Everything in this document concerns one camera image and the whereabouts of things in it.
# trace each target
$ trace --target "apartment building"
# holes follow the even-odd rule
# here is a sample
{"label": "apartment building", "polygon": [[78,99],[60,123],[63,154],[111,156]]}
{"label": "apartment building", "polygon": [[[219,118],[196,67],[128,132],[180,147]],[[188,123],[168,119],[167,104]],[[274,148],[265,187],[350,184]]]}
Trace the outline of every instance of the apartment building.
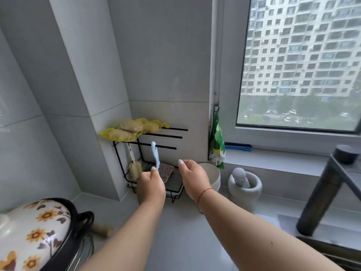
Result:
{"label": "apartment building", "polygon": [[361,0],[251,0],[241,96],[347,99],[361,75],[360,27]]}

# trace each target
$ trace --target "green plastic bag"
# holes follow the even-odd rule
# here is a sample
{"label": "green plastic bag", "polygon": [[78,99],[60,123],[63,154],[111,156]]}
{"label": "green plastic bag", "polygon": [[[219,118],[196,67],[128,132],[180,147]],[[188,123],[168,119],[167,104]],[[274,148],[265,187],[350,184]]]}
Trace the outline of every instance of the green plastic bag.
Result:
{"label": "green plastic bag", "polygon": [[209,159],[218,168],[224,168],[224,159],[226,157],[226,146],[224,145],[222,130],[219,125],[218,117],[219,107],[214,114],[212,130],[210,132]]}

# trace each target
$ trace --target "hand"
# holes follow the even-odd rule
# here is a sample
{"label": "hand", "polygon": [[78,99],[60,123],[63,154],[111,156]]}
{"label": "hand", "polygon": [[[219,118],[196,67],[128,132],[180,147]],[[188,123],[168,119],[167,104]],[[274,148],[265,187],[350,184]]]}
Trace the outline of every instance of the hand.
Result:
{"label": "hand", "polygon": [[140,174],[137,182],[137,197],[140,205],[150,202],[163,207],[165,195],[164,182],[155,167],[152,167],[150,172]]}
{"label": "hand", "polygon": [[193,160],[179,160],[178,168],[183,178],[183,185],[188,196],[197,202],[199,196],[210,187],[207,173]]}

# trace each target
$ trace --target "window frame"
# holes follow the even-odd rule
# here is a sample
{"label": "window frame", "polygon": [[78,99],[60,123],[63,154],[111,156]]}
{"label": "window frame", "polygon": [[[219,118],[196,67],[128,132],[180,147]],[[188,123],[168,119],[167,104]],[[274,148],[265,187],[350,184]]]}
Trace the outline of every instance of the window frame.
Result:
{"label": "window frame", "polygon": [[243,59],[246,49],[250,0],[219,0],[216,76],[219,83],[219,121],[225,142],[251,144],[254,148],[327,155],[337,144],[361,147],[361,124],[356,133],[317,129],[306,131],[263,125],[237,125]]}

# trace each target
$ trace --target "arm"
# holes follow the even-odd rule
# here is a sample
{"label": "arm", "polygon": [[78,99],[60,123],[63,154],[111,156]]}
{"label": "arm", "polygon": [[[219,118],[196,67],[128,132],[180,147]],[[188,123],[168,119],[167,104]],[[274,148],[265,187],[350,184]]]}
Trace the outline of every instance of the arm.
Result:
{"label": "arm", "polygon": [[[179,161],[187,194],[197,201],[210,187],[196,162]],[[321,253],[281,229],[233,204],[213,189],[198,202],[210,227],[240,270],[343,270]]]}
{"label": "arm", "polygon": [[158,170],[143,172],[137,184],[138,209],[80,271],[144,270],[165,201]]}

